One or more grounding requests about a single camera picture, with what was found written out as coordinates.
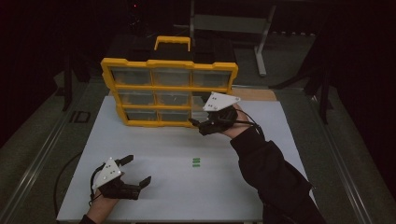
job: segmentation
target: black cable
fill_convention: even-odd
[[[91,207],[93,201],[95,201],[95,200],[96,200],[97,198],[99,198],[100,196],[102,196],[102,193],[100,193],[98,196],[92,198],[92,199],[88,202],[88,204],[90,205],[90,207]]]
[[[265,137],[264,137],[264,132],[262,131],[262,127],[261,127],[259,124],[257,124],[256,122],[242,121],[242,120],[229,120],[229,119],[217,119],[217,121],[221,121],[221,122],[223,122],[223,123],[232,123],[232,124],[235,124],[235,123],[242,123],[242,124],[251,125],[251,126],[253,126],[253,127],[257,130],[257,132],[259,133],[259,135],[260,135],[262,138],[265,139]]]
[[[90,195],[90,197],[91,197],[91,200],[93,201],[94,200],[94,196],[95,196],[95,193],[93,192],[93,188],[92,188],[92,186],[93,186],[93,180],[95,179],[95,176],[96,176],[96,174],[99,172],[99,171],[101,171],[102,169],[103,169],[103,167],[105,167],[105,163],[103,163],[101,166],[99,166],[98,168],[96,168],[96,170],[93,172],[93,174],[92,174],[92,176],[91,176],[91,181],[90,181],[90,183],[91,183],[91,185],[90,185],[90,190],[91,190],[91,195]]]
[[[61,175],[64,172],[64,170],[66,169],[66,167],[73,161],[75,160],[78,156],[80,156],[82,154],[82,151],[80,151],[76,156],[74,156],[72,159],[70,159],[62,168],[61,172],[59,172],[58,176],[56,177],[56,181],[55,181],[55,186],[53,188],[53,195],[52,195],[52,200],[53,200],[53,208],[55,209],[55,218],[58,216],[59,213],[59,208],[58,208],[58,203],[56,200],[56,192],[58,190],[58,183],[59,180],[61,179]]]
[[[244,113],[253,122],[253,123],[251,123],[251,122],[249,122],[249,123],[252,124],[256,128],[257,132],[259,132],[259,134],[265,139],[264,132],[262,131],[262,126],[260,126],[258,123],[256,123],[256,121],[247,112],[240,110],[240,109],[235,109],[235,110],[239,111],[241,113]]]

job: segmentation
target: hand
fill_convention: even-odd
[[[90,207],[90,210],[87,213],[87,217],[89,217],[92,221],[99,224],[106,220],[108,215],[110,215],[114,206],[119,202],[120,199],[110,199],[105,198],[99,189],[96,190],[94,201]]]
[[[238,118],[236,118],[236,120],[248,121],[248,116],[245,113],[241,112],[242,108],[239,105],[234,104],[233,107],[237,110],[236,112],[238,113]],[[249,124],[235,123],[233,127],[224,131],[222,134],[225,134],[230,138],[235,138],[249,127],[250,127]]]

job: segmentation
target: yellow handle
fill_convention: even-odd
[[[154,49],[157,50],[159,43],[172,43],[172,44],[187,44],[190,51],[190,38],[185,36],[157,36],[157,41],[155,42]]]

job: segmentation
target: wire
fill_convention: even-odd
[[[92,198],[92,200],[90,200],[90,201],[88,202],[88,204],[90,205],[90,207],[91,207],[92,203],[93,203],[96,199],[98,199],[100,196],[102,196],[102,193],[100,193],[98,196]]]
[[[256,130],[259,132],[259,134],[262,136],[262,138],[265,139],[264,132],[262,131],[262,127],[258,123],[256,123],[256,121],[247,112],[245,112],[243,110],[240,110],[240,109],[235,109],[235,110],[239,111],[241,113],[244,113],[253,122],[253,126],[256,128]]]
[[[53,195],[52,195],[52,200],[53,200],[53,208],[55,210],[55,218],[58,216],[59,213],[59,208],[58,208],[58,203],[56,200],[56,192],[58,190],[58,183],[59,180],[61,179],[61,175],[64,172],[64,170],[66,169],[66,167],[73,161],[75,160],[78,156],[80,156],[82,154],[82,151],[80,151],[76,156],[74,156],[72,159],[70,159],[62,168],[61,172],[59,172],[58,176],[56,177],[56,181],[55,181],[55,186],[53,188]]]
[[[91,197],[91,200],[93,201],[94,200],[94,196],[95,196],[95,193],[93,192],[93,188],[92,188],[92,186],[93,186],[93,180],[95,179],[95,176],[96,176],[96,174],[99,172],[99,171],[101,171],[102,169],[103,169],[103,167],[105,167],[105,164],[103,163],[101,166],[99,166],[98,168],[96,168],[96,170],[93,172],[93,174],[92,174],[92,176],[91,176],[91,181],[90,181],[90,183],[91,183],[91,185],[90,185],[90,190],[91,190],[91,195],[90,195],[90,197]]]

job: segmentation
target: metal rail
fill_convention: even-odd
[[[330,146],[330,155],[332,156],[332,161],[334,162],[334,167],[340,176],[341,182],[346,190],[346,195],[350,200],[352,208],[356,214],[356,217],[361,224],[371,224],[374,223],[367,211],[367,208],[362,200],[361,194],[359,193],[358,187],[356,186],[350,172],[347,169],[347,165],[341,156],[340,149],[335,144],[334,138],[328,126],[323,124],[321,117],[319,116],[318,110],[316,108],[317,102],[312,101],[307,97],[310,107],[313,110],[315,119],[320,123],[320,128],[326,137]]]
[[[58,118],[51,132],[49,133],[49,136],[47,137],[45,143],[38,151],[33,162],[26,169],[25,173],[21,178],[20,183],[14,190],[12,196],[8,199],[7,205],[0,214],[0,223],[12,223],[18,209],[21,207],[22,203],[24,202],[30,190],[32,189],[33,184],[40,175],[40,172],[44,167],[45,162],[49,157],[49,154],[56,145],[58,138],[64,129],[64,125],[66,124],[66,122],[70,117],[71,112],[74,111],[86,88],[87,88],[86,83],[77,84],[76,95],[74,98],[75,100],[70,105],[68,111],[66,112],[61,111],[62,114]]]

